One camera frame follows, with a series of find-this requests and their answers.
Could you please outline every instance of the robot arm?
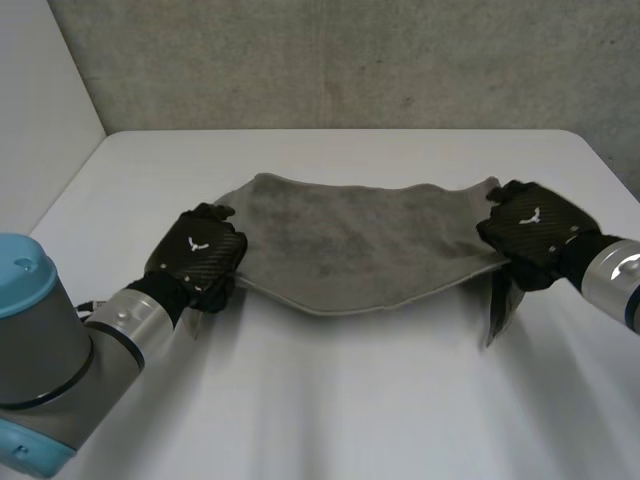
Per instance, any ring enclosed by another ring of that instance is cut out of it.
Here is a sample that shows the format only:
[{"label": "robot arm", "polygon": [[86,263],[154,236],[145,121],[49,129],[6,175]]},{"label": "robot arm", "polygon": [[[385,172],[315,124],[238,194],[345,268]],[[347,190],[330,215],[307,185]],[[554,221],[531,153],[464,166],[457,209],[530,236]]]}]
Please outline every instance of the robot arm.
[{"label": "robot arm", "polygon": [[640,243],[603,235],[587,213],[536,183],[514,180],[487,198],[496,206],[478,233],[511,260],[504,270],[521,290],[566,277],[588,302],[640,333]]},{"label": "robot arm", "polygon": [[173,334],[186,307],[222,310],[247,248],[233,210],[185,212],[145,275],[84,324],[40,245],[0,235],[0,462],[54,476]]},{"label": "robot arm", "polygon": [[640,243],[584,235],[567,245],[561,268],[589,303],[640,333]]}]

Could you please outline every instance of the wall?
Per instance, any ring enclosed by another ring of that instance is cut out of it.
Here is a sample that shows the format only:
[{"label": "wall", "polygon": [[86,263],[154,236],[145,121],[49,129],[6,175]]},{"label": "wall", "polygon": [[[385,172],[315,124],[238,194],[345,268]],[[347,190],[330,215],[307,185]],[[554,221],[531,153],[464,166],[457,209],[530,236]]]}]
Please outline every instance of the wall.
[{"label": "wall", "polygon": [[640,194],[635,0],[50,0],[107,132],[559,128]]},{"label": "wall", "polygon": [[0,231],[30,232],[104,136],[46,1],[0,2]]}]

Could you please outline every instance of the white bird logo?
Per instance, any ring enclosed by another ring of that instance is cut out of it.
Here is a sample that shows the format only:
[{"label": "white bird logo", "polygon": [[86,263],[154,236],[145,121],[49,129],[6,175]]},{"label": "white bird logo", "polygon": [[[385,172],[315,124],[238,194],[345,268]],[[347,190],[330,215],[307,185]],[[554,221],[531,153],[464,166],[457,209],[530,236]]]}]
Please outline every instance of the white bird logo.
[{"label": "white bird logo", "polygon": [[189,237],[189,245],[191,245],[191,251],[195,252],[196,250],[203,250],[209,246],[208,243],[204,245],[198,245],[197,243],[193,243],[193,238]]},{"label": "white bird logo", "polygon": [[526,225],[528,223],[540,223],[540,209],[538,207],[534,209],[533,217],[528,220],[520,220],[520,225]]}]

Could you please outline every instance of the cloth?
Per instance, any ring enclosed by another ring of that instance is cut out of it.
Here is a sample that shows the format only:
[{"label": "cloth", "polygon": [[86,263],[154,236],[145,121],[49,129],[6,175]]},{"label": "cloth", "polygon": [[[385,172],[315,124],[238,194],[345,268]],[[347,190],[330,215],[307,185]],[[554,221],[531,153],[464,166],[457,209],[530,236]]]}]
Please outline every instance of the cloth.
[{"label": "cloth", "polygon": [[[505,264],[475,229],[498,185],[389,190],[263,173],[216,204],[236,210],[233,224],[249,239],[238,286],[314,315],[351,315],[396,308]],[[492,303],[504,304],[507,290]],[[510,311],[494,323],[506,325]]]}]

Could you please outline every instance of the table surface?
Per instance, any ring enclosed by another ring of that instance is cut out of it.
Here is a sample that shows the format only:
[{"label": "table surface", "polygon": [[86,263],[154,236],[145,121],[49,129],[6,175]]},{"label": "table surface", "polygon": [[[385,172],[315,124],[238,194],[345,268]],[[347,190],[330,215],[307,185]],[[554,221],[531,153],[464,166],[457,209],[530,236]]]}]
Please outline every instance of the table surface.
[{"label": "table surface", "polygon": [[[387,188],[535,180],[640,238],[637,201],[580,137],[482,130],[119,133],[33,236],[74,302],[106,299],[180,212],[259,172]],[[480,279],[327,321],[239,294],[197,341],[177,330],[59,478],[637,478],[640,340],[561,281],[528,294],[485,350],[488,295]]]}]

